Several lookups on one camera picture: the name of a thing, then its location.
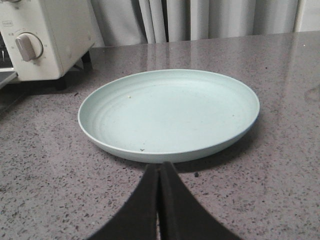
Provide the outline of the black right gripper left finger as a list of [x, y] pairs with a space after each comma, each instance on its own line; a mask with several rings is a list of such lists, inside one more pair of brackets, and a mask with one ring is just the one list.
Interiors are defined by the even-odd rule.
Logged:
[[155, 240], [157, 238], [157, 195], [159, 172], [148, 164], [121, 209], [90, 240]]

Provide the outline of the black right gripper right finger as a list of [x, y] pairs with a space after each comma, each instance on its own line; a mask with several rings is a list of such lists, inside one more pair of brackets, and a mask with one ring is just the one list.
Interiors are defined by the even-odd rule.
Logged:
[[160, 166], [158, 207], [163, 240], [239, 240], [212, 217], [184, 185], [171, 162]]

